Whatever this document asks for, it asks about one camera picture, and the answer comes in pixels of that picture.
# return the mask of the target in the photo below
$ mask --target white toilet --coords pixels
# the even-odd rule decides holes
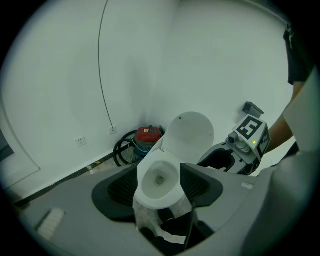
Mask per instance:
[[[197,112],[179,115],[138,165],[135,200],[152,210],[174,205],[185,194],[180,163],[197,164],[213,143],[214,128],[208,118]]]

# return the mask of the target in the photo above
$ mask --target toilet lid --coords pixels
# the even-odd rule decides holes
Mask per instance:
[[[214,143],[214,127],[197,112],[177,116],[163,136],[162,150],[168,150],[185,163],[197,164]]]

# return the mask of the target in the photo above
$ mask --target white wall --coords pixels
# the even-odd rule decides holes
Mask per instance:
[[[148,121],[167,127],[183,112],[200,112],[211,120],[217,144],[244,116],[249,101],[265,112],[261,118],[271,127],[293,90],[284,31],[274,16],[242,1],[181,1]],[[269,154],[273,164],[292,143]]]
[[[23,28],[2,70],[1,91],[14,132],[40,170],[11,186],[9,195],[28,197],[79,171],[141,125],[137,103],[145,95],[138,91],[132,100],[128,90],[154,86],[161,39],[178,2],[134,2],[109,0],[102,24],[102,83],[118,129],[114,135],[109,135],[98,73],[105,1],[50,1]],[[151,81],[143,84],[140,71]],[[77,147],[79,136],[87,145]]]
[[[108,2],[100,40],[101,78],[117,126],[148,125],[150,96],[178,6],[179,0]]]

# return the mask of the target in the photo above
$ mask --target toilet seat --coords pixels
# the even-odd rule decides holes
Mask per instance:
[[[169,165],[172,165],[177,174],[177,179],[174,186],[172,186],[172,189],[168,193],[160,198],[152,199],[146,195],[146,191],[143,189],[143,179],[150,170],[150,167],[152,167],[152,165],[155,163],[160,162],[169,163]],[[137,179],[139,185],[134,194],[134,198],[137,200],[137,202],[146,208],[158,210],[168,208],[180,200],[185,194],[180,185],[181,162],[182,161],[179,158],[167,150],[162,151],[161,149],[157,149],[150,153],[150,155],[148,155],[148,157],[146,157],[138,165]]]
[[[178,202],[185,194],[180,185],[180,163],[196,165],[213,142],[214,128],[207,117],[197,112],[177,116],[137,167],[136,201],[153,210]]]

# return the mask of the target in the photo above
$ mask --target person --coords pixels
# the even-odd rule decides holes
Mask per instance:
[[[290,23],[286,27],[283,39],[285,41],[288,60],[288,83],[290,85],[293,85],[293,93],[291,100],[287,105],[288,107],[295,100],[295,98],[303,88],[304,83],[306,82],[311,70],[308,68],[307,62],[305,61],[303,55],[301,54],[301,51],[299,51],[299,48],[297,47],[297,45],[299,44],[299,38]],[[266,153],[269,153],[272,150],[278,148],[293,137],[293,133],[282,114],[274,123],[274,125],[269,129],[269,134],[271,141]],[[294,143],[291,149],[286,154],[285,158],[296,154],[298,151],[298,145],[297,143]]]

